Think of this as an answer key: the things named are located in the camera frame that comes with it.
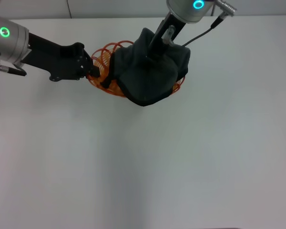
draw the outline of blue led ring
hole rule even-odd
[[[199,10],[199,9],[201,9],[204,6],[204,1],[196,0],[196,1],[194,1],[193,6],[194,6],[195,9]]]

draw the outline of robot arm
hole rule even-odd
[[[23,64],[47,70],[50,80],[79,80],[88,73],[98,75],[84,45],[75,43],[60,46],[29,33],[21,25],[0,17],[0,60],[12,63],[15,68],[0,64],[0,71],[23,75]]]

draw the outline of gray cylinder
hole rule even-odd
[[[29,30],[7,19],[0,18],[0,59],[19,62],[28,51]]]
[[[170,12],[184,23],[197,23],[213,6],[214,0],[166,0]]]

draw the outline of connector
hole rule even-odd
[[[215,4],[224,12],[227,14],[227,16],[234,16],[234,13],[237,11],[237,8],[233,7],[229,3],[222,1],[222,0],[216,0]]]

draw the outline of white wall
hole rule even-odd
[[[0,0],[0,16],[8,19],[68,18],[66,0]]]
[[[286,0],[228,0],[238,15],[286,15]],[[166,0],[69,0],[74,18],[162,17]],[[68,18],[67,0],[0,0],[0,16]]]

